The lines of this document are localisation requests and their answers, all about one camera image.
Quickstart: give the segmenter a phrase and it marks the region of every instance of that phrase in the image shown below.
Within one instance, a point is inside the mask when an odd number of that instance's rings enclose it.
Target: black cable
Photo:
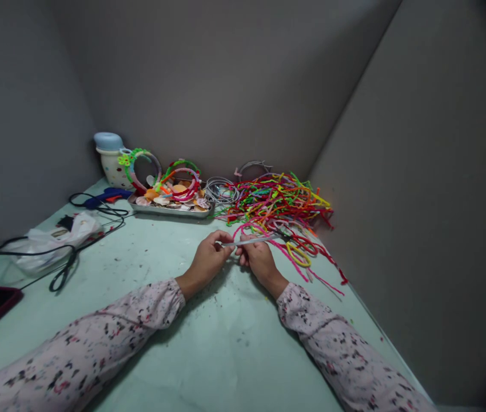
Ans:
[[[71,248],[71,251],[70,251],[70,254],[69,254],[69,258],[68,258],[67,262],[65,263],[64,267],[62,268],[62,270],[59,271],[59,273],[56,274],[56,276],[50,282],[49,291],[51,291],[51,292],[58,292],[59,290],[61,290],[64,287],[64,285],[66,283],[66,280],[67,280],[67,277],[68,277],[68,274],[70,272],[70,269],[73,266],[73,264],[75,263],[75,261],[77,259],[77,256],[79,255],[79,253],[82,250],[87,249],[87,247],[95,244],[99,240],[102,240],[103,238],[105,238],[110,233],[112,233],[112,232],[116,231],[117,229],[119,229],[121,226],[123,226],[125,224],[125,217],[129,217],[129,213],[130,213],[129,211],[126,211],[126,210],[123,210],[123,209],[114,209],[114,208],[111,208],[106,203],[104,203],[103,201],[101,201],[100,199],[98,199],[97,197],[95,197],[93,195],[90,195],[88,193],[74,193],[73,195],[71,195],[69,197],[68,202],[70,204],[76,206],[76,207],[84,207],[83,204],[73,203],[73,198],[76,197],[76,196],[79,196],[79,195],[89,196],[89,197],[92,197],[92,198],[98,200],[100,203],[102,203],[106,207],[106,208],[97,207],[96,210],[98,212],[102,212],[102,213],[104,213],[106,215],[117,216],[117,217],[120,218],[118,220],[120,220],[121,222],[117,226],[115,226],[113,229],[111,229],[111,230],[107,231],[106,233],[104,233],[102,236],[99,236],[96,239],[92,240],[91,242],[86,243],[83,246],[80,246],[78,248],[76,248],[73,245],[62,245],[62,246],[59,246],[57,248],[54,248],[54,249],[51,249],[51,250],[48,250],[48,251],[45,251],[45,252],[39,252],[39,253],[1,252],[0,251],[0,255],[7,255],[7,256],[39,256],[39,255],[45,255],[47,253],[55,252],[55,251],[57,251],[59,249],[62,249],[62,248],[66,248],[66,247]],[[7,246],[9,243],[12,243],[12,242],[15,242],[15,241],[19,241],[19,240],[24,240],[24,239],[27,239],[27,236],[15,237],[13,239],[6,240],[0,246],[0,250],[3,247]],[[49,273],[46,273],[43,276],[40,276],[39,278],[33,280],[32,282],[30,282],[27,285],[23,286],[21,288],[21,290],[24,289],[24,288],[26,288],[26,287],[28,287],[31,284],[34,284],[35,282],[37,282],[39,280],[45,278],[46,276],[49,276],[55,270],[58,270],[58,268],[56,268],[56,269],[50,271]],[[56,282],[57,282],[58,279],[60,279],[60,284],[56,286]]]

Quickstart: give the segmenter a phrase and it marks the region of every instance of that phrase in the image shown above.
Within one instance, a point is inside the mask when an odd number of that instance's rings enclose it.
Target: sleeve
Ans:
[[[75,320],[0,371],[0,411],[80,411],[184,305],[170,279]]]
[[[346,319],[302,287],[289,283],[277,305],[281,322],[298,333],[346,411],[436,411]]]

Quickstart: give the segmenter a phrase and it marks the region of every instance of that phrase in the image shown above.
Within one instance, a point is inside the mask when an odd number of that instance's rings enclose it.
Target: light green table surface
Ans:
[[[99,194],[105,187],[101,180],[88,192]],[[115,207],[130,209],[125,200],[117,201]],[[65,214],[80,211],[66,205],[38,228],[51,230]],[[105,217],[100,220],[105,228],[112,225]],[[206,235],[216,229],[233,233],[236,227],[209,219],[127,218],[124,227],[81,252],[77,269],[59,294],[48,290],[53,275],[24,290],[23,299],[0,320],[0,369],[73,319],[145,283],[184,273]],[[272,250],[283,275],[304,285],[289,260],[276,248]],[[352,289],[339,286],[334,266],[319,256],[312,259],[312,268],[346,296],[337,299],[319,281],[308,283],[306,289],[334,312],[353,320],[357,331],[422,390],[386,336],[381,341],[381,330]],[[0,286],[22,287],[29,281],[8,257],[0,256]],[[295,334],[281,325],[274,302],[235,260],[228,261],[169,329],[151,338],[87,409],[342,410]]]

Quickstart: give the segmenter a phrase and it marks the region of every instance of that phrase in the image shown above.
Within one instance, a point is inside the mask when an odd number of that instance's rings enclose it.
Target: scissors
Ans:
[[[286,235],[285,233],[281,232],[277,228],[272,228],[272,231],[277,233],[281,240],[285,242],[285,246],[287,247],[287,252],[289,252],[289,256],[294,260],[294,262],[301,266],[301,267],[310,267],[312,265],[312,262],[310,261],[310,258],[306,256],[302,250],[299,249],[299,246],[301,243],[294,238],[292,235]],[[299,258],[296,258],[293,252],[296,252],[298,254]]]

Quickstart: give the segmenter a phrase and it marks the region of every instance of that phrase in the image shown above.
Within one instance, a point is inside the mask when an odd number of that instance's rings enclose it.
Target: white plastic bag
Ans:
[[[18,253],[40,253],[70,244],[78,247],[90,235],[100,232],[102,225],[89,212],[81,212],[73,220],[71,232],[64,228],[57,228],[50,232],[39,229],[31,229],[27,239],[8,244],[4,250]],[[71,252],[71,248],[65,247],[57,251],[38,256],[13,256],[14,263],[23,271],[36,274],[64,258]]]

